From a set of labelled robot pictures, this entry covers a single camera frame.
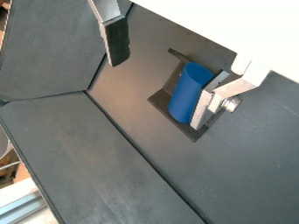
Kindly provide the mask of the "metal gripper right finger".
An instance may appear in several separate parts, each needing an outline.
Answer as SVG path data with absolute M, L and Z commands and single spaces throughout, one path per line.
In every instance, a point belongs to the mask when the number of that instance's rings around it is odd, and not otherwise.
M 231 73 L 222 71 L 203 88 L 195 106 L 191 127 L 199 130 L 222 109 L 232 113 L 240 104 L 238 95 L 259 87 L 270 69 L 255 60 L 238 55 Z

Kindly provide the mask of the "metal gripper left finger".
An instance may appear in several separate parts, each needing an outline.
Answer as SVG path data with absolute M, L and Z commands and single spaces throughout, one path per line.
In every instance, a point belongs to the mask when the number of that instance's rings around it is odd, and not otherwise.
M 98 19 L 108 64 L 116 67 L 131 54 L 127 17 L 122 14 L 118 0 L 88 0 L 88 5 Z

